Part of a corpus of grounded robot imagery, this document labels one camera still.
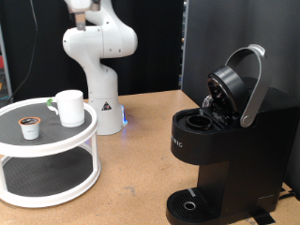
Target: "coffee maker lid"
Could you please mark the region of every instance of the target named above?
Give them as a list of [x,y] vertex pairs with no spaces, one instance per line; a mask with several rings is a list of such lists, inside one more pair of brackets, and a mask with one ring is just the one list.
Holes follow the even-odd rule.
[[[256,55],[259,62],[259,77],[251,96],[241,78],[234,72],[238,64],[250,54]],[[247,128],[253,123],[272,80],[271,73],[262,75],[263,62],[266,62],[265,49],[260,45],[251,44],[235,51],[225,66],[208,76],[208,86],[212,98],[222,101],[225,111],[241,115],[240,125],[243,128]]]

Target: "mug handle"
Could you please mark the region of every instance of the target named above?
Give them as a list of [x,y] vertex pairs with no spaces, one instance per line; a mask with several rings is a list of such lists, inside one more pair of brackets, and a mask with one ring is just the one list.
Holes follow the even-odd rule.
[[51,110],[51,111],[55,111],[55,113],[58,115],[58,110],[51,105],[52,102],[53,102],[52,98],[49,98],[47,100],[48,109]]

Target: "white mug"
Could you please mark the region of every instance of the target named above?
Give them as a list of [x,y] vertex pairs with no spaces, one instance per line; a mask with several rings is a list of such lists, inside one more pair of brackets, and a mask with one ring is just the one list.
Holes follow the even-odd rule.
[[48,108],[59,114],[62,126],[74,128],[84,123],[83,92],[67,90],[57,93],[55,96],[58,111],[51,105],[51,99],[47,101]]

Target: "coffee pod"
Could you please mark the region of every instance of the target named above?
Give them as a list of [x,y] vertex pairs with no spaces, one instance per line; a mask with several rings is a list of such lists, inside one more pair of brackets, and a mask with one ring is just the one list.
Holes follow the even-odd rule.
[[22,128],[22,135],[26,140],[34,140],[39,134],[39,122],[38,117],[25,117],[19,121]]

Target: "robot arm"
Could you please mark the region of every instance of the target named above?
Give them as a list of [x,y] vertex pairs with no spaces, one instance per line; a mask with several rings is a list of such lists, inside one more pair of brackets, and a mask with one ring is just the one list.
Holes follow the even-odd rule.
[[100,0],[65,0],[70,13],[75,14],[78,30],[85,30],[85,11],[99,11]]
[[113,134],[127,122],[118,102],[117,74],[99,63],[99,59],[133,54],[138,38],[115,15],[111,0],[101,0],[101,11],[85,11],[83,15],[96,26],[68,29],[63,38],[64,49],[85,72],[89,104],[96,110],[99,122],[97,134]]

